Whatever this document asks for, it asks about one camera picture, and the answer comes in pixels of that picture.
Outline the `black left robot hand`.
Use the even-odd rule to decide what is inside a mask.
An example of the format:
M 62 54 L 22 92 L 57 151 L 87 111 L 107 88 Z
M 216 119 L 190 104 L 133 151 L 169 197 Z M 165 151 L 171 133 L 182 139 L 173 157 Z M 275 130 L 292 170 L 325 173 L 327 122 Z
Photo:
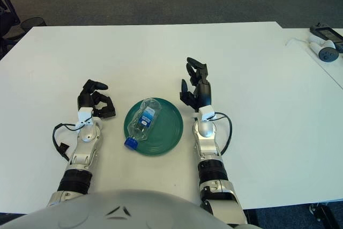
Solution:
M 116 111 L 111 98 L 98 92 L 107 89 L 106 84 L 88 79 L 77 99 L 78 110 L 87 107 L 93 109 L 93 117 L 101 119 L 114 117 Z

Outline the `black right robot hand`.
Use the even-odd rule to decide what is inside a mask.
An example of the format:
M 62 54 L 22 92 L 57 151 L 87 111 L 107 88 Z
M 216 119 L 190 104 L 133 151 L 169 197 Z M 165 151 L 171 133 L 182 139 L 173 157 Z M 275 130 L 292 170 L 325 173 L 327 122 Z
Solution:
M 186 69 L 190 76 L 190 83 L 195 90 L 193 93 L 190 92 L 186 81 L 182 79 L 180 100 L 198 112 L 200 108 L 211 105 L 211 85 L 207 80 L 207 65 L 188 57 Z

